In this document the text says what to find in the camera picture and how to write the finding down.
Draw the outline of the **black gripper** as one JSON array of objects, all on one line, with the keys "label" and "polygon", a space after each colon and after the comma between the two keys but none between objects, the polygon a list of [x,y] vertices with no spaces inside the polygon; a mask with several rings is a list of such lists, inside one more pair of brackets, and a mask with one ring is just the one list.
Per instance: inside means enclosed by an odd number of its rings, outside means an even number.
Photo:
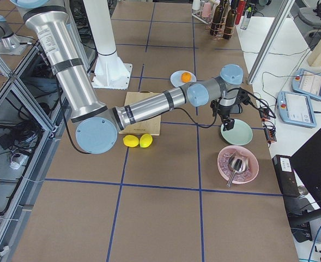
[{"label": "black gripper", "polygon": [[219,105],[219,116],[224,129],[234,128],[234,119],[230,117],[232,106]]}]

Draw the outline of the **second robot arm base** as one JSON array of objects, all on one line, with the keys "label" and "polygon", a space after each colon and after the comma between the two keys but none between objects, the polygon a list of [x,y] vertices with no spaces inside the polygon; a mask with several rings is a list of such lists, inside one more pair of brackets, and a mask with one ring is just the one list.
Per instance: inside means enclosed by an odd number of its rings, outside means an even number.
[{"label": "second robot arm base", "polygon": [[9,26],[4,16],[0,15],[0,55],[21,55],[27,42],[23,37],[19,37]]}]

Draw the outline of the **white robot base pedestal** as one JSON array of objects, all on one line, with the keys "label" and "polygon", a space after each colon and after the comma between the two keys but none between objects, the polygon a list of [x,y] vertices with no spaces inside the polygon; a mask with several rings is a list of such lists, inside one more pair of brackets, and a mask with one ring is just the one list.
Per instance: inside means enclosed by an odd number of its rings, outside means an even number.
[{"label": "white robot base pedestal", "polygon": [[117,54],[107,1],[86,0],[83,3],[98,53],[93,87],[126,90],[132,64],[123,63]]}]

